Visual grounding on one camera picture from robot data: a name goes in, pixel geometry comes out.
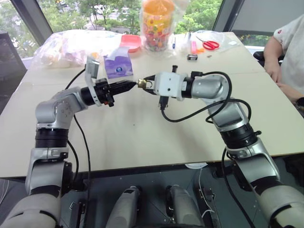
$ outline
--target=floor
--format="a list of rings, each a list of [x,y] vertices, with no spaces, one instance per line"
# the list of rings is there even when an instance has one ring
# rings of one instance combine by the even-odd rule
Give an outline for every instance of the floor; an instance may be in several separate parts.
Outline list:
[[[281,179],[285,184],[297,188],[304,194],[304,188],[296,184],[294,177],[287,173],[282,158],[275,159],[281,173]],[[223,179],[215,179],[212,176],[213,169],[208,166],[202,169],[201,184],[206,188],[212,188],[216,194],[215,204],[218,210],[218,216],[222,228],[246,228],[249,227],[244,216],[236,206],[235,202],[229,195]],[[142,209],[137,219],[138,225],[147,224],[165,224],[170,223],[166,215],[164,204],[164,192],[168,185],[178,184],[188,190],[194,197],[193,185],[198,181],[198,170],[176,170],[154,172],[146,174],[125,175],[107,178],[97,178],[92,180],[92,197],[90,201],[88,226],[87,227],[105,227],[107,218],[111,213],[116,200],[126,188],[131,185],[140,185],[143,189]],[[253,220],[257,228],[267,228],[267,223],[261,214],[255,197],[252,192],[241,190],[230,175],[228,180],[237,198],[245,208],[246,212]],[[9,182],[9,190],[6,198],[0,206],[0,224],[6,218],[11,208],[23,197],[26,196],[24,184],[20,182]],[[85,199],[85,192],[71,191],[62,198],[61,206],[61,224],[67,228],[70,221],[71,210],[69,209],[72,202],[78,202]]]

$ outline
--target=black chair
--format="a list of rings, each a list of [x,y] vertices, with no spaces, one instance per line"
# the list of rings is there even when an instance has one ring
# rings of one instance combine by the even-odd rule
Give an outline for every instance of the black chair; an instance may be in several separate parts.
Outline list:
[[[259,62],[259,64],[264,67],[264,64],[265,64],[265,59],[264,59],[264,51],[256,51],[254,54],[253,54],[253,57],[257,59],[257,61]],[[284,55],[281,55],[279,58],[278,58],[278,61],[281,61],[284,59]]]
[[[0,31],[0,114],[26,71],[9,34]]]

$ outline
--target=red scissors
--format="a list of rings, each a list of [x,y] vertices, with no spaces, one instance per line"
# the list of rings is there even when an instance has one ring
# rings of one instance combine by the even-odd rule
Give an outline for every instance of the red scissors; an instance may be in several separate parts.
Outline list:
[[[203,42],[203,47],[207,50],[215,50],[217,48],[219,48],[219,43],[215,42],[215,41],[204,41],[198,37],[196,37],[197,39],[199,39],[201,42]]]

